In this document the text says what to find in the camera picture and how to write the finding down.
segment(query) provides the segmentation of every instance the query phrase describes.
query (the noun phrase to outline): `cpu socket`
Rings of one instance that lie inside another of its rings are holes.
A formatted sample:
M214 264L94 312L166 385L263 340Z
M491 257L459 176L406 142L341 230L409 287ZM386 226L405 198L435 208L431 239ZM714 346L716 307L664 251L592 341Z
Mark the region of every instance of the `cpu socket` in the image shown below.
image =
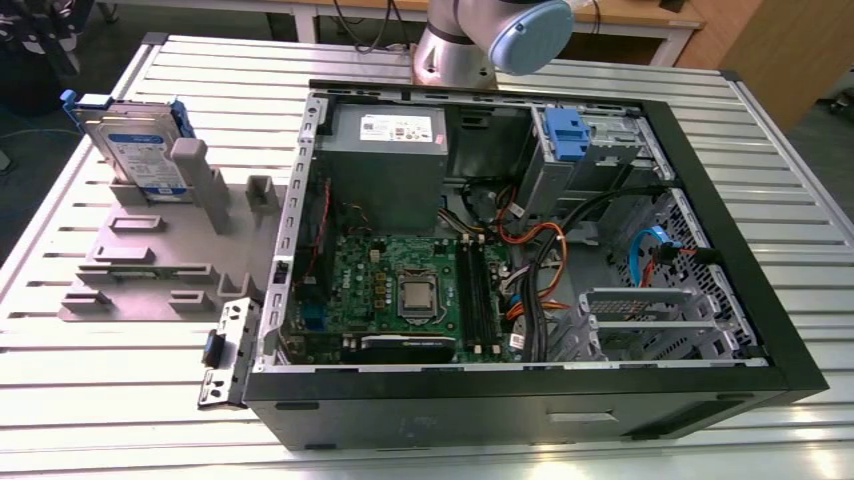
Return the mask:
M439 307L437 275L398 276L398 315L413 325L425 325L437 317Z

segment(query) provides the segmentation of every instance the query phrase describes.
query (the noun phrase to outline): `hard drive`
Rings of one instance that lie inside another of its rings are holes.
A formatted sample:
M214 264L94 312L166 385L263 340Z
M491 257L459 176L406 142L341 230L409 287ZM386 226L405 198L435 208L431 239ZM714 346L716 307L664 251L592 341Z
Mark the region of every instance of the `hard drive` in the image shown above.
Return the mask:
M195 137L183 103L92 94L75 102L75 96L66 91L63 108L114 167L116 181L136 185L152 202L193 202L190 183L170 156L175 140Z

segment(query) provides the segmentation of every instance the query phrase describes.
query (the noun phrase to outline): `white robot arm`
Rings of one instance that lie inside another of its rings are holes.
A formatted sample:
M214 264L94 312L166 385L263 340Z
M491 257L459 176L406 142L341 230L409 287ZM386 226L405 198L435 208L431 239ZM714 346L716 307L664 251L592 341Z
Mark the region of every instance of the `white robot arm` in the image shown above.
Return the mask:
M573 24L565 0L431 0L414 59L418 82L486 88L495 67L530 74L561 53Z

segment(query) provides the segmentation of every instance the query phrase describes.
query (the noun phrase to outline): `metal table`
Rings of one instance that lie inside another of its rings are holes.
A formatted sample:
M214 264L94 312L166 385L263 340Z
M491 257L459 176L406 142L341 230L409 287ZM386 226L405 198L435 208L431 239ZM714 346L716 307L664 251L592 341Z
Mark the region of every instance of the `metal table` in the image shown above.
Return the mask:
M406 82L409 58L174 36L140 47L112 94L181 95L227 181L265 174L285 183L311 77ZM672 104L832 389L676 441L287 452L251 411L197 411L213 323L56 318L114 201L112 171L84 139L0 270L0 471L135 478L158 467L169 478L253 480L854 476L854 229L744 85L717 72L566 61L501 84ZM179 466L194 468L163 471Z

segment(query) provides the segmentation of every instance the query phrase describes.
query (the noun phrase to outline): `power supply label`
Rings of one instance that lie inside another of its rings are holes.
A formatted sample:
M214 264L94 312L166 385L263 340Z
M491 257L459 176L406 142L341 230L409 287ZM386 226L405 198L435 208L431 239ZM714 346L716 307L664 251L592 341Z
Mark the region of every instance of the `power supply label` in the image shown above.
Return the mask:
M107 138L122 168L146 193L170 196L187 192L187 182L178 166L167 158L167 144L162 136L111 133Z
M430 117L365 115L359 140L379 142L433 142Z

